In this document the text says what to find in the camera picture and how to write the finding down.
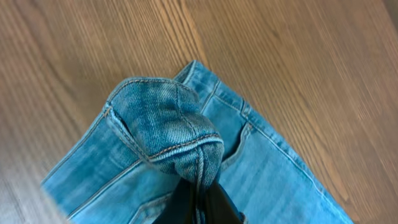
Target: jeans pocket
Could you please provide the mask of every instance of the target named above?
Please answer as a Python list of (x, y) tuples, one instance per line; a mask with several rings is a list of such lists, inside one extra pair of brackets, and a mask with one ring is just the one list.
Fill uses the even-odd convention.
[(232, 153), (232, 155), (225, 158), (224, 161), (221, 163), (221, 171), (226, 170), (231, 164), (236, 162), (236, 160), (240, 157), (244, 149), (244, 143), (246, 142), (246, 139), (249, 136), (251, 129), (252, 126), (248, 122), (243, 126), (241, 134), (239, 136), (239, 144), (236, 150)]
[(106, 120), (108, 126), (114, 131), (115, 135), (117, 135), (118, 138), (140, 159), (147, 161), (148, 155), (140, 148), (131, 134), (126, 122), (110, 104), (107, 104), (106, 106), (108, 106), (108, 109), (106, 110), (106, 113), (108, 114)]
[(239, 157), (220, 175), (220, 184), (250, 222), (351, 223), (282, 138), (275, 142), (252, 126), (241, 134)]

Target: wooden table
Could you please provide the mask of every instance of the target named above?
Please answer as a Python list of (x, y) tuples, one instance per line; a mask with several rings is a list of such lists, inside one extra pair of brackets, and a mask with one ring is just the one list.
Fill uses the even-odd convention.
[(202, 61), (358, 223), (398, 222), (393, 0), (0, 0), (0, 223), (62, 223), (40, 181), (130, 76)]

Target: faded denim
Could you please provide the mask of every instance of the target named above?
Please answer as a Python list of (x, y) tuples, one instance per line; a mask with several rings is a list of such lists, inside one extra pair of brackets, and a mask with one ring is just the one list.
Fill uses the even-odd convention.
[(352, 223), (270, 124), (196, 61), (174, 80), (119, 84), (43, 188), (75, 223), (151, 223), (181, 177), (199, 192), (219, 177), (251, 223)]
[(75, 223), (142, 223), (159, 215), (180, 177), (198, 192), (215, 179), (223, 140), (181, 83), (130, 78), (43, 182)]

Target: light blue denim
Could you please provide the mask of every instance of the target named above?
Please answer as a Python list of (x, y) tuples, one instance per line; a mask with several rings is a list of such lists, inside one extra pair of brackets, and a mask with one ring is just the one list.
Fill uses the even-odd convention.
[(74, 223), (152, 223), (181, 177), (202, 192), (218, 176), (251, 223), (352, 223), (283, 138), (196, 61), (174, 80), (120, 83), (42, 185)]

